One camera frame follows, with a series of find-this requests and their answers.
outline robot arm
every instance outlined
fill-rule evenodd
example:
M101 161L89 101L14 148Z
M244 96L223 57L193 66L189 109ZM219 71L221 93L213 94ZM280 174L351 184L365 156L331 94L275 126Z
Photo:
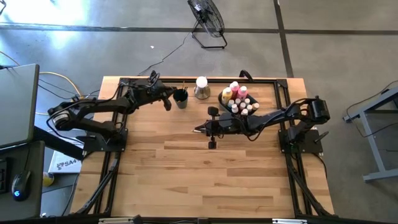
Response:
M115 100L97 99L76 99L74 102L63 102L48 113L55 128L60 131L69 131L73 128L98 133L106 139L117 138L119 129L111 121L97 122L86 119L89 113L117 112L121 114L132 114L140 106L162 100L167 111L171 109L169 97L177 89L172 86L165 86L159 80L159 73L152 71L149 79L138 80L127 86L124 96Z
M307 108L301 109L303 105L307 105ZM301 122L298 125L291 126L288 129L288 135L289 141L298 141L314 125L323 124L330 119L326 102L319 97L298 100L287 108L263 116L243 116L231 113L219 115L217 108L209 108L208 113L212 116L212 119L196 127L194 131L206 133L207 136L212 138L213 144L209 143L209 148L215 148L214 136L244 134L249 140L254 141L255 139L251 139L250 136L255 134L258 136L264 128L296 119L301 120Z

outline wooden tabletop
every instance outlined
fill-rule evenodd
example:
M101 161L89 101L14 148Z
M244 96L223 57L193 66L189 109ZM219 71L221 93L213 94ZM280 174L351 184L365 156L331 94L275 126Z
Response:
M99 98L112 97L119 78L104 77ZM288 78L287 82L292 101L307 96L303 79ZM166 85L180 88L182 84ZM209 139L192 129L210 118L207 107L218 106L218 93L226 84L210 83L211 96L206 100L194 97L194 83L185 86L189 98L184 110L170 97L170 111L164 109L163 102L156 102L128 116L128 142L119 166L112 216L293 217L285 157L277 139L279 125L266 128L255 142L243 135L226 135L217 139L216 150L209 150ZM246 86L261 105L257 115L276 110L272 85ZM97 121L111 118L111 113L95 114ZM96 152L83 161L72 212L81 208L98 186L103 157L103 152ZM308 187L333 213L322 163L314 155L304 154L303 164ZM302 193L298 196L303 205Z

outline concrete floor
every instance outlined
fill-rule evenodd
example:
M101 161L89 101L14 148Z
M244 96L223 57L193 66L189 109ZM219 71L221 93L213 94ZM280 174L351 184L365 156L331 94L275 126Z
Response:
M8 2L3 22L129 27L191 28L194 21L186 0L22 1L35 10L18 13ZM272 0L214 0L227 28L278 28ZM394 0L279 0L286 29L396 30L398 2ZM0 49L19 63L38 63L41 71L70 77L87 94L98 90L104 75L137 75L180 45L183 32L68 32L0 30ZM207 51L192 38L163 64L163 75L237 76L246 69L254 77L286 77L279 34L227 33L225 50ZM205 41L206 34L199 34ZM368 141L341 117L345 109L398 78L396 35L287 35L295 77L305 79L309 96L328 102L332 119L319 126L330 134L323 140L328 183L337 215L398 223L398 178L365 184L363 174L376 171ZM4 57L0 63L11 64ZM48 82L73 91L57 77ZM39 90L37 111L62 100ZM36 124L43 128L45 117ZM59 177L56 186L71 184L74 176ZM53 204L42 207L60 215L70 187L44 194Z

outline black fan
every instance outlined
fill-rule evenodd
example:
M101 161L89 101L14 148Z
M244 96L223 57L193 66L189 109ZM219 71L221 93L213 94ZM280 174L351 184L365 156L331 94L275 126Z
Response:
M224 49L227 46L227 42L224 38L224 22L218 11L216 5L212 0L188 0L188 4L191 7L193 15L197 19L195 24L195 30L199 24L214 38L222 37L225 45L224 46L211 46L206 47L193 35L192 37L200 44L204 49Z

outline cup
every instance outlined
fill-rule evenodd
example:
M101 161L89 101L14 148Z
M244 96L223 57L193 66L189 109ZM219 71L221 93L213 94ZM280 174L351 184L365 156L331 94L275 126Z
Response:
M188 92L186 89L178 89L174 92L173 99L178 108L184 109L188 104Z

